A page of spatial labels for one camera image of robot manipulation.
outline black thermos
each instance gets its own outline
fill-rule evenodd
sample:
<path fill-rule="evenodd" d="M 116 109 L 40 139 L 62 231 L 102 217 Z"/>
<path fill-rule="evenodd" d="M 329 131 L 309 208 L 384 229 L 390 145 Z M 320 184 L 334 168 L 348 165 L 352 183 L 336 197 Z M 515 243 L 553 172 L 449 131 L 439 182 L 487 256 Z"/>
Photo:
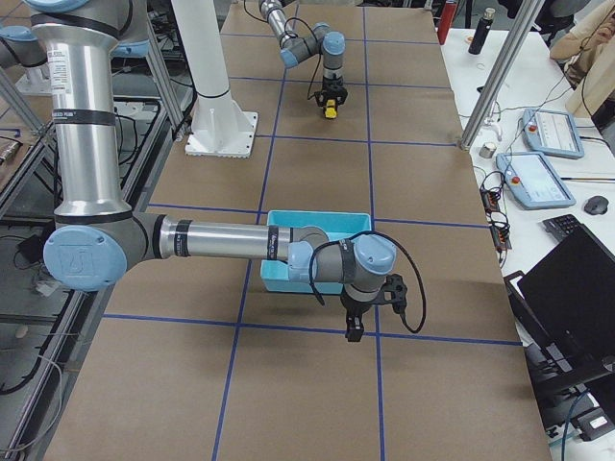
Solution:
<path fill-rule="evenodd" d="M 472 38 L 470 48 L 468 49 L 470 54 L 477 55 L 480 53 L 480 50 L 482 50 L 482 45 L 484 45 L 487 34 L 489 34 L 489 30 L 491 29 L 491 24 L 493 24 L 493 16 L 495 13 L 496 11 L 493 8 L 487 8 L 484 11 L 482 18 L 479 20 L 479 25 L 474 32 L 474 38 Z"/>

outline yellow object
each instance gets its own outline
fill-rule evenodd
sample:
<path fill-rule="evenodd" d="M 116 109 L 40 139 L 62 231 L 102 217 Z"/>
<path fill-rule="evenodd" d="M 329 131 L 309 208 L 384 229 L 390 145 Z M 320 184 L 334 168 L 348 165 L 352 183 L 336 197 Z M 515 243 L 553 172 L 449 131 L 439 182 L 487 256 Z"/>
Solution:
<path fill-rule="evenodd" d="M 337 118 L 337 109 L 335 108 L 334 99 L 329 99 L 325 105 L 325 118 Z"/>

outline computer mouse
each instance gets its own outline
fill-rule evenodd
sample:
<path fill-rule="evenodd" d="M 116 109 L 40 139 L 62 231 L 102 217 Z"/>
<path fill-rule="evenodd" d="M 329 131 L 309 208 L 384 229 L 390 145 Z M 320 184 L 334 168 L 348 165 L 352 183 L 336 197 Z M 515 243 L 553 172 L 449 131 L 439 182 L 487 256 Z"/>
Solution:
<path fill-rule="evenodd" d="M 605 214 L 608 210 L 608 200 L 602 195 L 595 195 L 587 201 L 583 210 L 589 214 Z"/>

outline white table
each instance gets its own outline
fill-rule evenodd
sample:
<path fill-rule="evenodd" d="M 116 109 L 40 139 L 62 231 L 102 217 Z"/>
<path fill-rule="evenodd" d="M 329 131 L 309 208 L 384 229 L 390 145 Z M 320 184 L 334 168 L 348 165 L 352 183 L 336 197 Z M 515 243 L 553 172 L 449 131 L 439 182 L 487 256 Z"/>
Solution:
<path fill-rule="evenodd" d="M 465 126 L 472 109 L 479 99 L 477 87 L 486 83 L 491 67 L 497 58 L 506 38 L 506 31 L 491 31 L 482 52 L 477 55 L 468 53 L 467 38 L 472 30 L 451 29 L 446 44 L 442 47 L 444 61 L 455 92 L 455 101 L 459 110 L 461 123 Z M 563 97 L 547 103 L 544 109 L 565 110 L 567 98 L 572 90 L 558 65 L 549 59 L 549 49 L 537 33 L 530 33 L 516 61 L 509 70 L 498 95 L 501 109 L 540 106 L 549 96 Z M 494 131 L 482 129 L 473 144 L 470 155 L 473 163 L 487 173 L 495 170 L 495 159 L 479 156 L 480 146 L 486 141 L 498 144 L 499 152 L 505 152 L 512 143 L 512 152 L 529 150 L 523 136 L 517 137 L 518 122 L 524 109 L 505 110 L 500 125 L 504 129 L 502 142 L 497 141 Z M 601 137 L 593 128 L 590 119 L 577 119 L 581 135 Z M 578 160 L 549 157 L 551 164 L 562 177 L 615 177 L 615 157 L 601 142 L 583 141 L 585 157 Z M 482 176 L 477 174 L 480 183 Z M 566 182 L 577 204 L 569 208 L 528 211 L 521 208 L 513 199 L 507 188 L 504 189 L 505 207 L 510 222 L 510 240 L 512 250 L 508 252 L 503 275 L 517 270 L 524 272 L 531 269 L 542 259 L 556 242 L 545 232 L 541 221 L 561 214 L 572 213 L 595 233 L 604 245 L 615 253 L 615 183 Z M 590 197 L 603 195 L 610 202 L 610 210 L 605 215 L 592 216 L 582 210 Z M 560 444 L 552 447 L 553 460 L 559 460 Z M 592 443 L 583 443 L 579 438 L 569 439 L 566 445 L 568 461 L 606 461 L 615 459 L 615 434 L 611 433 Z"/>

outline blue bin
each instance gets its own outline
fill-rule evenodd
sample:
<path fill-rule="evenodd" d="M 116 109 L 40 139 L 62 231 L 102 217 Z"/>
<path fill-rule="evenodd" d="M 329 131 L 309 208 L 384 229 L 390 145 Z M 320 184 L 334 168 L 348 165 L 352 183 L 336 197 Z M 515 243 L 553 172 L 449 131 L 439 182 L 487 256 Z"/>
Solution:
<path fill-rule="evenodd" d="M 315 226 L 322 229 L 329 240 L 350 237 L 357 232 L 370 231 L 372 220 L 366 213 L 338 213 L 333 211 L 269 211 L 267 225 L 285 228 Z M 279 261 L 262 261 L 260 277 L 269 291 L 311 293 L 307 283 L 288 280 L 288 266 Z M 318 282 L 318 291 L 325 295 L 339 295 L 341 283 Z"/>

